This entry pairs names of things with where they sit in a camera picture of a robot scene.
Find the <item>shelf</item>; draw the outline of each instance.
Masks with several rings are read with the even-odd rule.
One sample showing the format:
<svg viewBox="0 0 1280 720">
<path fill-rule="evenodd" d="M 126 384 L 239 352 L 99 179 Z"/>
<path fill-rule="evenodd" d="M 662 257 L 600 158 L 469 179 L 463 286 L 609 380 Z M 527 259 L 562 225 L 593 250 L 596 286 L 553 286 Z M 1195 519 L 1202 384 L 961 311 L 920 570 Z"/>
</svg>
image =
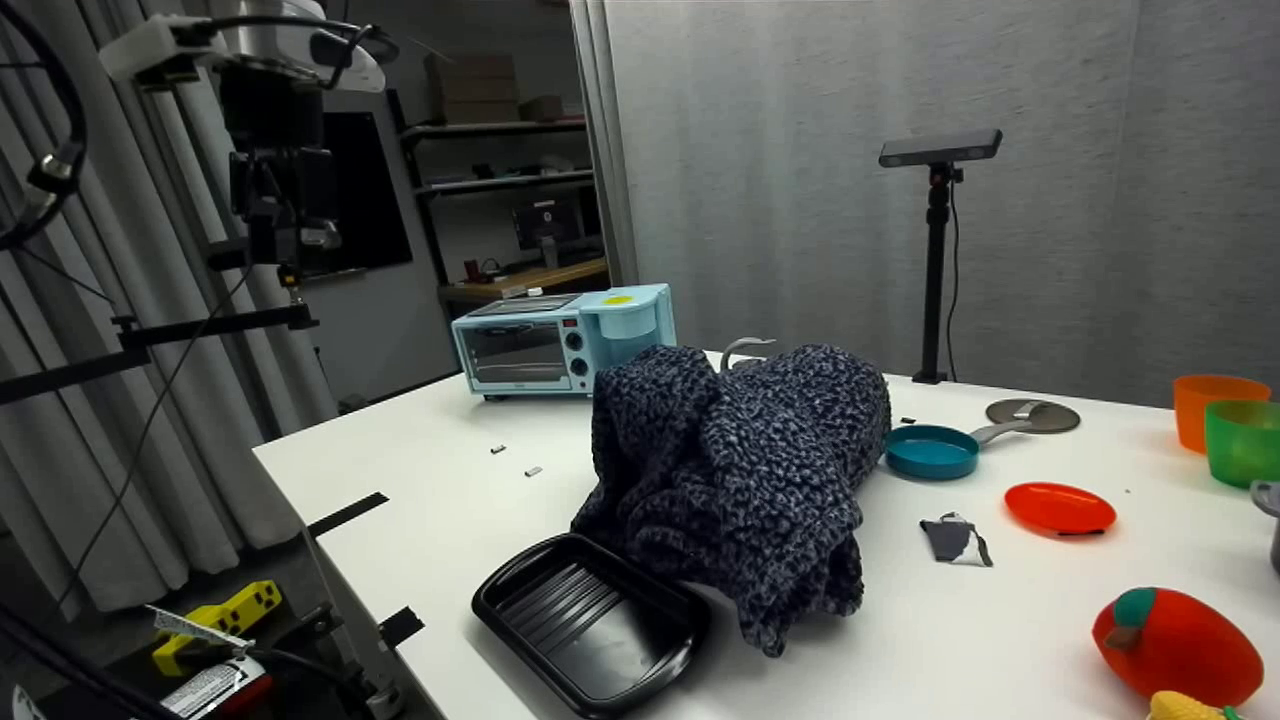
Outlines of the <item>shelf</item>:
<svg viewBox="0 0 1280 720">
<path fill-rule="evenodd" d="M 609 275 L 603 257 L 582 259 L 582 263 L 562 263 L 562 268 L 527 268 L 527 273 L 509 275 L 503 286 L 447 286 L 447 288 L 438 288 L 438 296 L 447 305 L 469 308 L 469 305 L 500 299 L 503 294 L 519 294 L 519 288 L 547 288 L 553 294 L 553 288 L 581 286 L 593 275 Z"/>
<path fill-rule="evenodd" d="M 582 133 L 582 119 L 553 119 L 553 126 L 537 126 L 537 119 L 511 119 L 511 126 L 412 126 L 401 145 L 416 145 L 416 142 L 457 142 L 457 137 L 544 137 L 544 133 Z"/>
<path fill-rule="evenodd" d="M 420 197 L 477 197 L 477 193 L 509 193 L 509 189 L 544 189 L 544 185 L 587 185 L 593 171 L 553 171 L 553 177 L 477 177 L 477 179 L 444 179 L 416 189 Z"/>
</svg>

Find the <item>red toy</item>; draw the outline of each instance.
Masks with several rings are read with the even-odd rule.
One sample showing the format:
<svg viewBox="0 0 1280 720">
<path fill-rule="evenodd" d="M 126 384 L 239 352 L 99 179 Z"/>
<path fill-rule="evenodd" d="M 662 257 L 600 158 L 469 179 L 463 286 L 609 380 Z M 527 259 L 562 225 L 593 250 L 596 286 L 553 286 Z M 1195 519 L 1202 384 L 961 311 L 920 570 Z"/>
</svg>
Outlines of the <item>red toy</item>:
<svg viewBox="0 0 1280 720">
<path fill-rule="evenodd" d="M 1114 508 L 1073 485 L 1017 485 L 1002 494 L 1007 512 L 1043 538 L 1105 538 Z"/>
<path fill-rule="evenodd" d="M 1158 687 L 1202 703 L 1242 703 L 1263 683 L 1263 661 L 1217 607 L 1172 589 L 1130 589 L 1094 622 L 1090 640 L 1143 699 Z"/>
</svg>

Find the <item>orange bowl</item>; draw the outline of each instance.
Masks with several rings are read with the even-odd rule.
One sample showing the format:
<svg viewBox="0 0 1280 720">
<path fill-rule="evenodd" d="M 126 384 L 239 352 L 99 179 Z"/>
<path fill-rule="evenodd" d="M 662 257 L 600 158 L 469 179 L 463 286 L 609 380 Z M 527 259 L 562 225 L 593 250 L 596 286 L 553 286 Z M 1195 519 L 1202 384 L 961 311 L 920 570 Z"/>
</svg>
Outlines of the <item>orange bowl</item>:
<svg viewBox="0 0 1280 720">
<path fill-rule="evenodd" d="M 1270 384 L 1249 378 L 1178 378 L 1172 380 L 1176 439 L 1202 457 L 1202 412 L 1217 399 L 1270 399 Z"/>
</svg>

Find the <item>white table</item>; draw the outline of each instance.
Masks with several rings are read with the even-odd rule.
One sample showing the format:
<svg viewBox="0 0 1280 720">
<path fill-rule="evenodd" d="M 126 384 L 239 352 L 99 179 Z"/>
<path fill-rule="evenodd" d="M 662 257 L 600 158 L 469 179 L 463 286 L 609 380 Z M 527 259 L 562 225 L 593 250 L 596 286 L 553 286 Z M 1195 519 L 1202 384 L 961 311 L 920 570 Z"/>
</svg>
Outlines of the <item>white table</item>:
<svg viewBox="0 0 1280 720">
<path fill-rule="evenodd" d="M 892 380 L 892 412 L 979 430 L 993 399 L 970 384 Z M 865 607 L 811 622 L 764 661 L 719 607 L 697 673 L 638 717 L 662 720 L 1138 720 L 1143 703 L 1090 649 L 1094 613 L 1136 584 L 1184 589 L 1230 618 L 1280 673 L 1275 519 L 1219 490 L 1202 457 L 1176 448 L 1172 412 L 1062 399 L 1080 433 L 1007 439 L 954 485 L 865 485 Z M 373 618 L 416 607 L 427 624 L 401 658 L 457 720 L 562 717 L 473 618 L 473 593 L 519 549 L 568 529 L 593 494 L 582 399 L 485 406 L 444 380 L 357 417 L 265 444 L 256 457 L 305 519 L 368 494 L 387 503 L 328 531 L 324 551 Z M 1017 529 L 1002 490 L 1066 481 L 1108 496 L 1121 523 L 1100 539 Z M 994 570 L 933 566 L 920 519 L 961 512 Z M 1280 682 L 1242 717 L 1280 717 Z"/>
</svg>

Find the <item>small black object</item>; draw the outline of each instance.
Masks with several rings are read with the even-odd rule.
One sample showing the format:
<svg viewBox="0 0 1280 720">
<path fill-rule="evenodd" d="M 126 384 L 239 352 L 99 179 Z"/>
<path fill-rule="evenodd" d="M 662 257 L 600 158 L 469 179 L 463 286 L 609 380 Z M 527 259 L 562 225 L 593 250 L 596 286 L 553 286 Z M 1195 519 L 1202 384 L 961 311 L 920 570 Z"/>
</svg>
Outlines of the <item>small black object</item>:
<svg viewBox="0 0 1280 720">
<path fill-rule="evenodd" d="M 376 634 L 387 649 L 401 649 L 407 635 L 416 635 L 425 627 L 425 622 L 412 607 L 401 607 L 394 618 L 387 618 Z"/>
<path fill-rule="evenodd" d="M 576 531 L 494 570 L 473 598 L 473 613 L 576 717 L 615 717 L 676 683 L 710 624 L 706 603 L 685 584 Z"/>
<path fill-rule="evenodd" d="M 365 518 L 365 512 L 380 508 L 380 503 L 387 503 L 387 496 L 385 494 L 368 494 L 357 503 L 334 508 L 328 518 L 319 518 L 315 523 L 308 523 L 308 538 L 324 538 L 324 531 L 330 531 L 341 523 L 353 523 L 357 518 Z"/>
<path fill-rule="evenodd" d="M 920 529 L 928 538 L 933 561 L 994 570 L 988 539 L 965 518 L 949 512 L 939 519 L 920 519 Z"/>
</svg>

